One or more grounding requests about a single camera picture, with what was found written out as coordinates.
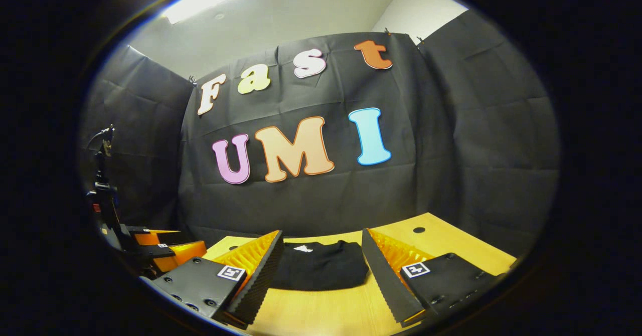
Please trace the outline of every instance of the wooden table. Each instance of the wooden table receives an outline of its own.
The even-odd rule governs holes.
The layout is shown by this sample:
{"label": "wooden table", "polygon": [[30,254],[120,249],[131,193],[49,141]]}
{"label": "wooden table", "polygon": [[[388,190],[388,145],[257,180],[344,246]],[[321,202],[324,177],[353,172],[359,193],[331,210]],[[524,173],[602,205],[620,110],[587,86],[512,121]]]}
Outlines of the wooden table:
{"label": "wooden table", "polygon": [[[415,233],[413,229],[426,231]],[[507,272],[515,258],[481,240],[451,226],[430,213],[386,226],[373,228],[385,235],[413,245],[433,256],[454,252],[492,275]],[[212,260],[254,238],[227,236],[207,250],[204,258]],[[333,244],[339,240],[361,244],[362,231],[341,235],[286,238],[285,242],[319,242]],[[270,288],[254,324],[247,333],[258,336],[313,334],[395,334],[401,327],[392,317],[377,281],[368,273],[365,284],[355,288],[332,291],[294,291]]]}

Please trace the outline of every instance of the screw hole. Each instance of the screw hole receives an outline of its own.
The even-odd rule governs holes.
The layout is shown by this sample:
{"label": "screw hole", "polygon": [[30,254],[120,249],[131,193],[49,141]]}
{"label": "screw hole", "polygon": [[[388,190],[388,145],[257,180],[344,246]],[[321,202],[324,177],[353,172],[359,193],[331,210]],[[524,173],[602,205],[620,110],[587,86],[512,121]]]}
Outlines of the screw hole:
{"label": "screw hole", "polygon": [[445,299],[445,295],[440,295],[438,297],[433,298],[433,300],[430,302],[430,304],[438,304],[441,301],[443,301],[443,299]]}

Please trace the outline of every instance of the black curtain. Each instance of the black curtain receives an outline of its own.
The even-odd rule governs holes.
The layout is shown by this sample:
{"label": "black curtain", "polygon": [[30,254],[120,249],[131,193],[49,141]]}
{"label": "black curtain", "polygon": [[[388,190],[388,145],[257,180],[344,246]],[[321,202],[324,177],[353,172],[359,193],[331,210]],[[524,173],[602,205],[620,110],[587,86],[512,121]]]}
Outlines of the black curtain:
{"label": "black curtain", "polygon": [[[390,69],[368,66],[355,45],[371,40],[387,50]],[[323,52],[326,69],[297,78],[293,58],[301,51]],[[271,84],[239,94],[240,75],[255,64],[268,66]],[[213,108],[199,116],[201,86],[227,76]],[[197,81],[188,103],[181,141],[181,220],[208,244],[225,235],[262,235],[282,229],[287,236],[330,235],[408,219],[427,211],[458,224],[458,178],[452,129],[435,77],[406,34],[339,34],[282,44],[239,59]],[[392,158],[373,166],[357,162],[361,153],[353,110],[376,107],[384,146]],[[306,117],[325,119],[323,137],[335,169],[326,174],[267,183],[262,144],[254,133],[277,126],[294,140]],[[250,178],[240,185],[220,175],[214,142],[246,133]],[[236,147],[227,155],[238,169]]]}
{"label": "black curtain", "polygon": [[559,177],[559,135],[544,85],[474,10],[418,46],[454,130],[463,196],[456,225],[518,256],[546,221]]}
{"label": "black curtain", "polygon": [[[368,66],[354,46],[384,45],[390,69]],[[323,52],[326,69],[297,78],[293,58]],[[271,84],[239,94],[241,72],[268,66]],[[199,116],[201,86],[219,76],[213,108]],[[197,81],[127,46],[96,77],[80,134],[80,172],[89,190],[99,147],[89,138],[117,129],[107,171],[119,187],[122,221],[191,231],[211,245],[226,235],[329,235],[431,212],[518,256],[546,220],[559,169],[555,117],[543,85],[520,51],[472,10],[415,46],[408,35],[339,34],[282,44]],[[392,158],[357,162],[359,135],[348,114],[381,110]],[[302,119],[321,116],[326,174],[267,183],[254,133],[277,126],[290,140]],[[212,144],[247,133],[250,178],[222,179]],[[229,144],[231,169],[239,167]]]}
{"label": "black curtain", "polygon": [[88,144],[114,124],[106,175],[118,189],[121,222],[155,228],[175,222],[181,122],[193,84],[131,46],[121,46],[96,75],[78,135],[78,167],[85,190],[93,188],[94,154]]}

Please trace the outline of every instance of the orange gripper pad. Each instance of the orange gripper pad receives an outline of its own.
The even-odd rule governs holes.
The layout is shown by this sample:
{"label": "orange gripper pad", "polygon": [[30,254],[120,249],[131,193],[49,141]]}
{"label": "orange gripper pad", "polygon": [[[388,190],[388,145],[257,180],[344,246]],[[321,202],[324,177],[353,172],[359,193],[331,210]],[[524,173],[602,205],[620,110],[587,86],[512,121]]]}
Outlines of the orange gripper pad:
{"label": "orange gripper pad", "polygon": [[404,281],[403,277],[401,277],[401,274],[399,273],[401,271],[401,267],[410,265],[411,263],[423,262],[435,258],[435,256],[431,254],[421,251],[409,244],[404,244],[403,242],[395,240],[395,238],[384,235],[383,233],[379,233],[369,228],[368,232],[370,232],[372,239],[379,246],[381,253],[385,256],[390,267],[392,267],[397,274],[397,277],[401,279],[401,282],[403,282],[408,290],[410,290],[410,287],[406,284],[406,281]]}
{"label": "orange gripper pad", "polygon": [[173,245],[170,246],[170,249],[174,251],[176,256],[177,265],[183,265],[183,263],[189,260],[192,257],[202,257],[207,253],[204,241],[196,241],[188,244],[182,245]]}
{"label": "orange gripper pad", "polygon": [[183,265],[185,261],[192,257],[202,257],[207,252],[204,241],[191,242],[182,245],[172,245],[170,249],[174,251],[174,256],[154,258],[154,263],[162,272],[168,272],[174,268]]}
{"label": "orange gripper pad", "polygon": [[165,231],[161,229],[150,229],[149,233],[135,233],[134,237],[139,245],[157,245],[161,241],[158,240],[158,233],[172,233],[180,231]]}
{"label": "orange gripper pad", "polygon": [[243,289],[243,286],[245,286],[250,277],[252,277],[252,273],[256,270],[256,267],[259,265],[259,262],[261,262],[265,252],[268,251],[274,237],[278,233],[279,231],[268,233],[267,235],[248,242],[247,244],[236,247],[235,249],[232,249],[232,251],[222,254],[213,260],[214,262],[222,263],[223,265],[245,269],[247,277],[245,277],[245,281],[241,283],[238,292]]}

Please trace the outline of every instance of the orange letter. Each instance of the orange letter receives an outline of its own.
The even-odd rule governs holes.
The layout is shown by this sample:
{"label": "orange letter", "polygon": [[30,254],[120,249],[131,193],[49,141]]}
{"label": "orange letter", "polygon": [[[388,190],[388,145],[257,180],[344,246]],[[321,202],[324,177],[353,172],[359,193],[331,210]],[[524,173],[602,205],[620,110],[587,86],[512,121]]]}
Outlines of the orange letter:
{"label": "orange letter", "polygon": [[292,174],[297,177],[301,169],[301,161],[305,155],[303,173],[310,176],[328,173],[335,169],[335,163],[330,162],[323,143],[321,127],[326,121],[322,117],[307,117],[296,128],[294,143],[289,142],[276,126],[268,126],[258,130],[254,137],[263,144],[268,173],[267,182],[280,182],[287,177],[279,166],[279,160]]}
{"label": "orange letter", "polygon": [[379,51],[386,51],[386,47],[374,44],[374,41],[366,40],[363,43],[356,44],[355,50],[361,50],[365,64],[374,67],[374,69],[388,69],[392,66],[390,60],[381,59],[379,54]]}

